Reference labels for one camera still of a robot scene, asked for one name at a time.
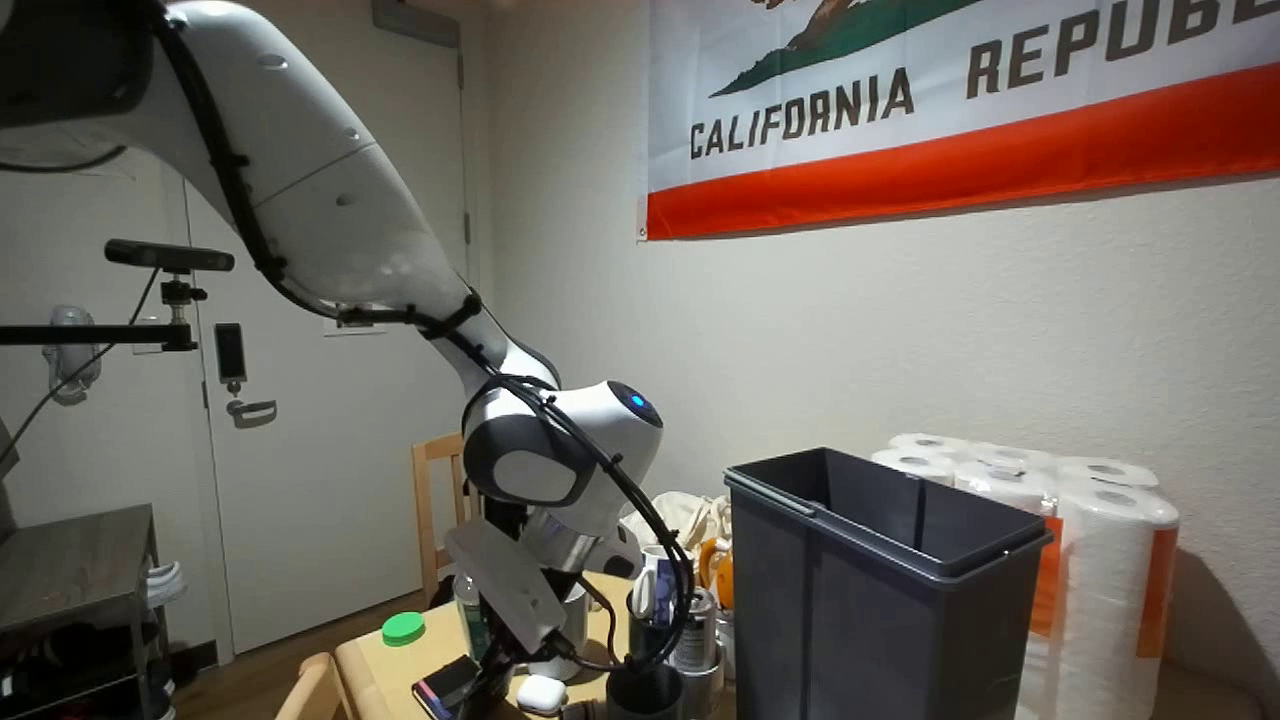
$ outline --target gray bin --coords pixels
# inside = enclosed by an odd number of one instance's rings
[[[1040,518],[827,450],[723,480],[738,720],[1010,720]]]

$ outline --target toilet paper roll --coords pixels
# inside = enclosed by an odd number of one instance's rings
[[[1051,693],[1054,693],[1054,644],[1030,635],[1025,650],[1015,716],[1049,720]]]
[[[989,498],[995,506],[1035,511],[1035,518],[1049,518],[1054,506],[1051,475],[1035,469],[989,463],[981,456],[969,456],[955,463],[955,487]]]
[[[925,475],[935,483],[955,483],[955,460],[933,450],[878,450],[872,451],[872,463],[894,469],[904,475]]]
[[[1061,456],[1054,473],[1063,475],[1063,483],[1111,483],[1111,487],[1146,487],[1146,493],[1161,487],[1151,469],[1108,460],[1108,456]]]
[[[1181,511],[1165,498],[1111,483],[1063,483],[1061,518],[1067,549],[1082,542],[1151,546],[1161,528],[1181,523]]]
[[[959,456],[969,450],[969,441],[959,436],[933,436],[933,433],[894,433],[889,441],[889,450],[920,450],[920,451],[942,451],[942,456]]]
[[[1010,444],[969,444],[965,456],[985,460],[1000,473],[1049,473],[1061,460],[1035,450],[1010,450]]]
[[[1142,487],[1067,480],[1054,716],[1146,720],[1181,511]]]

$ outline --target wire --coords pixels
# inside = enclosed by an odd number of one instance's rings
[[[152,267],[143,298],[134,302],[134,310],[128,314],[128,326],[134,326],[134,318],[143,314],[152,290],[154,290],[158,267]],[[22,417],[22,426],[13,433],[13,441],[0,450],[0,463],[13,456],[15,460],[15,444],[22,441],[22,433],[34,426],[34,417],[42,414],[42,404],[68,389],[84,368],[90,368],[96,359],[104,359],[115,346],[104,346],[98,353],[90,353],[84,365],[75,365],[68,376],[61,376],[38,401],[34,407]]]
[[[89,161],[75,161],[75,164],[5,164],[0,161],[0,172],[29,172],[29,177],[89,172],[89,169],[110,164],[123,154],[128,154],[128,144],[115,144],[115,148],[89,157]]]
[[[690,562],[689,554],[674,546],[674,531],[660,519],[660,511],[651,508],[651,500],[641,493],[641,483],[619,469],[619,460],[604,456],[587,433],[563,417],[556,404],[542,404],[540,397],[540,380],[532,376],[490,376],[490,389],[513,392],[517,401],[523,401],[532,407],[535,419],[542,419],[551,433],[568,436],[577,450],[585,450],[604,475],[629,498],[629,506],[636,506],[641,519],[651,528],[651,536],[660,542],[673,576],[674,576],[674,617],[666,624],[663,644],[657,644],[651,656],[645,659],[629,659],[629,667],[657,667],[660,659],[666,659],[678,644],[678,628],[689,624],[689,604],[690,604]]]
[[[587,576],[581,576],[581,583],[587,589],[587,597],[606,612],[606,642],[604,642],[604,650],[606,650],[606,663],[587,663],[581,652],[570,656],[581,667],[587,667],[587,673],[617,673],[619,667],[619,659],[617,659],[617,652],[613,652],[613,642],[617,642],[617,612],[613,612],[613,604],[606,604],[606,597],[587,581]]]

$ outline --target white robotic arm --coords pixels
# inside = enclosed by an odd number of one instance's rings
[[[657,407],[629,383],[559,389],[457,278],[376,136],[264,16],[224,0],[0,0],[0,58],[61,68],[0,68],[0,136],[89,120],[187,177],[298,310],[421,329],[472,397],[463,463],[486,500],[542,508],[587,542],[623,500],[660,528],[631,487],[660,444]]]

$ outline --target wall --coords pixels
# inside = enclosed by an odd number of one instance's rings
[[[390,157],[415,157],[404,169],[415,186],[421,157],[413,144],[413,66],[421,41],[366,32],[366,0],[250,0],[272,16],[330,81]],[[423,9],[463,20],[463,48],[476,52],[466,68],[466,136],[463,154],[484,157],[484,32],[476,9],[458,0],[433,0]],[[84,161],[109,148],[90,133],[68,136],[61,161]],[[38,164],[22,136],[0,141],[0,161]],[[484,209],[484,172],[466,172],[458,189]],[[0,326],[42,326],[51,303],[84,303],[96,326],[123,326],[138,290],[138,267],[115,267],[98,259],[109,236],[138,236],[187,245],[193,220],[208,226],[208,209],[179,186],[175,172],[143,154],[128,154],[96,172],[75,177],[7,177],[0,172]],[[194,245],[220,245],[231,232],[224,226],[199,227]],[[476,220],[476,250],[457,256],[484,290],[484,220]],[[272,298],[264,283],[234,290],[242,303]],[[84,518],[120,506],[152,506],[162,557],[183,562],[187,592],[172,604],[168,624],[175,642],[220,642],[228,650],[228,589],[220,546],[220,500],[208,444],[208,417],[199,407],[199,357],[154,357],[115,350],[104,359],[98,383],[75,407],[42,407],[18,444],[18,469],[5,480],[18,523]],[[0,417],[7,429],[42,397],[38,350],[0,350]]]
[[[506,329],[647,389],[647,480],[955,433],[1151,463],[1185,508],[1173,652],[1280,711],[1280,186],[641,245],[645,0],[490,4]]]

